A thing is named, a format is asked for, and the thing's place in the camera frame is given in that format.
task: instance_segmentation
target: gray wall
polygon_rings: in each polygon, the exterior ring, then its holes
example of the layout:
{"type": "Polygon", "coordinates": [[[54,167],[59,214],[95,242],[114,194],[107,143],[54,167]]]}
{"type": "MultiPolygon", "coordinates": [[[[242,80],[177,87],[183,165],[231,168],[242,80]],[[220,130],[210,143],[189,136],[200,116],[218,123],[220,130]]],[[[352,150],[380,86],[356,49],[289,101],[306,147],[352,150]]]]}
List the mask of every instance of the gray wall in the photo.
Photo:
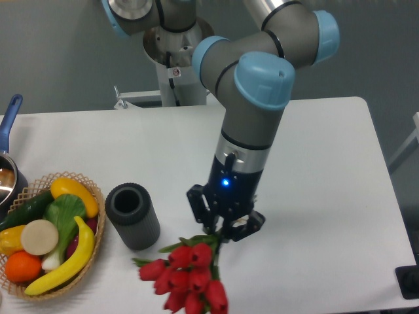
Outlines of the gray wall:
{"type": "MultiPolygon", "coordinates": [[[[239,0],[198,2],[218,35],[234,40],[257,31],[239,0]]],[[[419,111],[419,1],[303,2],[334,15],[341,46],[333,59],[298,72],[293,99],[364,98],[388,160],[419,111]]],[[[141,37],[119,39],[99,0],[0,3],[1,113],[15,93],[24,95],[22,113],[42,113],[111,109],[113,85],[120,92],[156,90],[141,37]]],[[[417,228],[418,161],[415,152],[392,177],[402,211],[417,228]]]]}

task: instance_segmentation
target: pan handle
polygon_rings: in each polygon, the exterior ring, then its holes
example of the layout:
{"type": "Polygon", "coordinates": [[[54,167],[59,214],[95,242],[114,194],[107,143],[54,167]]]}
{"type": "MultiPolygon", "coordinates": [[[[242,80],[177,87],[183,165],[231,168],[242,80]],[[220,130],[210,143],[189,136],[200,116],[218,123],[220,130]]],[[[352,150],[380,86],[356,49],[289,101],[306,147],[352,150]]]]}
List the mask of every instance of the pan handle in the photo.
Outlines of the pan handle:
{"type": "Polygon", "coordinates": [[[20,105],[22,104],[24,98],[22,95],[16,94],[10,100],[9,106],[3,120],[0,124],[0,152],[9,152],[9,135],[10,130],[16,115],[18,114],[20,105]]]}

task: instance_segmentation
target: warning sticker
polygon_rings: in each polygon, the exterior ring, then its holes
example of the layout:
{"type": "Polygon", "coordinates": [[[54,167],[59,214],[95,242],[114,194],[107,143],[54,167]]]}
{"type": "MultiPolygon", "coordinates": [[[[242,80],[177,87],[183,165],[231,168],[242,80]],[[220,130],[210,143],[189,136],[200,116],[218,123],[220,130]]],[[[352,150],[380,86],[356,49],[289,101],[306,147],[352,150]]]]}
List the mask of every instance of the warning sticker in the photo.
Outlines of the warning sticker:
{"type": "Polygon", "coordinates": [[[168,69],[168,76],[169,79],[176,79],[177,77],[181,76],[181,68],[180,67],[171,67],[168,69]]]}

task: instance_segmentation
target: cucumber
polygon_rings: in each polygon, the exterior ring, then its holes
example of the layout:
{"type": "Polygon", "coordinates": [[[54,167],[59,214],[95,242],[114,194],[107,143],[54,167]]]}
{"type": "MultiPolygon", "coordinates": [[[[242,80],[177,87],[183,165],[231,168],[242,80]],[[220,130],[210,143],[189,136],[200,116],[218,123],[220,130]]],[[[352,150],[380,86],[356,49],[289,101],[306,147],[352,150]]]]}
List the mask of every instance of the cucumber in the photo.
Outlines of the cucumber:
{"type": "Polygon", "coordinates": [[[42,219],[46,207],[53,201],[54,198],[52,197],[50,190],[32,197],[27,202],[11,211],[3,221],[0,222],[0,232],[8,228],[27,224],[32,220],[42,219]]]}

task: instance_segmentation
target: yellow pepper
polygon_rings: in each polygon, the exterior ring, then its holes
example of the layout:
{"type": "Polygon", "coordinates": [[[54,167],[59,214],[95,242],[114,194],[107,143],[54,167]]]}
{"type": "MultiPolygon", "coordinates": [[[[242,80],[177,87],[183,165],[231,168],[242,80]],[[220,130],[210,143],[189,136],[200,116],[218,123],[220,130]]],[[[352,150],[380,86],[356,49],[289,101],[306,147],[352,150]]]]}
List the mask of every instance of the yellow pepper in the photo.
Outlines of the yellow pepper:
{"type": "Polygon", "coordinates": [[[37,296],[74,277],[85,267],[93,254],[94,234],[80,216],[74,217],[79,226],[79,244],[76,251],[61,266],[32,282],[25,289],[28,296],[37,296]]]}
{"type": "Polygon", "coordinates": [[[10,256],[24,249],[20,243],[20,235],[24,228],[25,225],[21,225],[0,232],[0,253],[10,256]]]}
{"type": "Polygon", "coordinates": [[[80,182],[70,178],[60,177],[52,182],[50,189],[54,199],[62,194],[72,194],[80,197],[86,207],[86,216],[88,218],[94,218],[98,215],[98,203],[80,182]]]}

